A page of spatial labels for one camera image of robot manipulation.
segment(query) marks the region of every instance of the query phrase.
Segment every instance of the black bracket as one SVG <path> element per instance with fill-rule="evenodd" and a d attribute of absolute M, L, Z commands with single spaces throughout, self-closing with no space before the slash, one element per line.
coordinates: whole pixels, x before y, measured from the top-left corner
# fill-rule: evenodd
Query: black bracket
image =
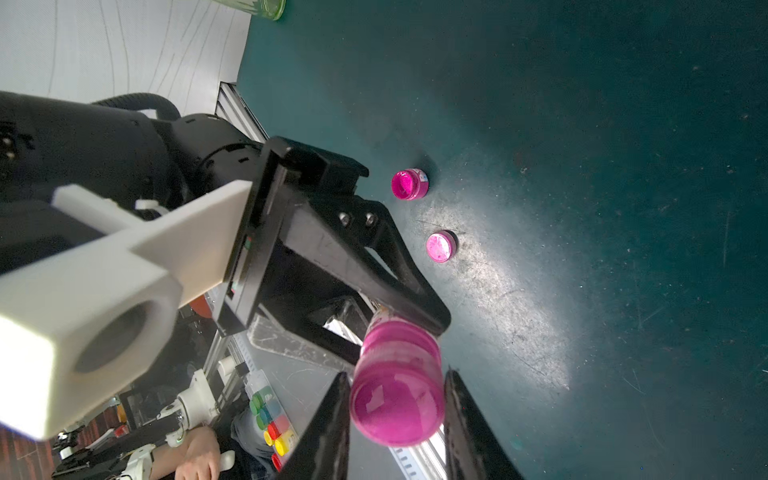
<path fill-rule="evenodd" d="M 419 272 L 389 211 L 354 194 L 358 178 L 368 176 L 364 166 L 273 137 L 254 167 L 273 174 L 254 171 L 246 179 L 260 184 L 233 254 L 227 295 L 214 314 L 220 328 L 232 330 L 235 319 L 247 326 L 261 313 L 354 364 L 359 347 L 323 329 L 316 313 L 339 299 L 356 301 L 360 292 L 435 335 L 445 332 L 450 312 Z M 361 314 L 352 323 L 364 332 L 367 321 Z"/>

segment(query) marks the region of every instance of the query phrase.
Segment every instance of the person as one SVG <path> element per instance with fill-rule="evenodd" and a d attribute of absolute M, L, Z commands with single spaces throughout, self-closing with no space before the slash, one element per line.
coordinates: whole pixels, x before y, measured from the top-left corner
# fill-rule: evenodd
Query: person
<path fill-rule="evenodd" d="M 273 450 L 267 446 L 248 408 L 232 405 L 222 412 L 215 429 L 200 426 L 187 432 L 181 445 L 162 445 L 152 451 L 149 480 L 272 480 Z M 232 469 L 219 471 L 221 452 L 235 451 Z"/>

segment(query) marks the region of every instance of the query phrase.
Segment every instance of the small pink jar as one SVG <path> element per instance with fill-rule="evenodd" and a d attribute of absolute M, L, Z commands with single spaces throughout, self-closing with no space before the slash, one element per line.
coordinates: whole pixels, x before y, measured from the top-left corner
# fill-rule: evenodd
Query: small pink jar
<path fill-rule="evenodd" d="M 427 174 L 418 168 L 401 170 L 392 177 L 392 193 L 400 200 L 416 200 L 429 190 Z"/>

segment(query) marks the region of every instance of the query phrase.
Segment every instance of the yellow bottle cap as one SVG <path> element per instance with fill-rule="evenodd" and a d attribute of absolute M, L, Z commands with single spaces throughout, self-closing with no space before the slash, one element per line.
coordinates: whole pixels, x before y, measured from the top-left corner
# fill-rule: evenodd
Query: yellow bottle cap
<path fill-rule="evenodd" d="M 275 450 L 282 457 L 290 451 L 295 443 L 296 436 L 291 431 L 285 432 L 275 440 Z"/>

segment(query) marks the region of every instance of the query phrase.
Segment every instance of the transparent container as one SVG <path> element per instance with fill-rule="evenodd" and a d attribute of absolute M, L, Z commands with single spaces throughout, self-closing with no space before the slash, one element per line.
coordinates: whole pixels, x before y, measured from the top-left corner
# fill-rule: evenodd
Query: transparent container
<path fill-rule="evenodd" d="M 216 2 L 269 20 L 280 18 L 286 7 L 286 0 L 216 0 Z"/>
<path fill-rule="evenodd" d="M 349 410 L 357 429 L 381 445 L 417 445 L 437 432 L 445 400 L 435 338 L 379 309 L 362 342 Z"/>

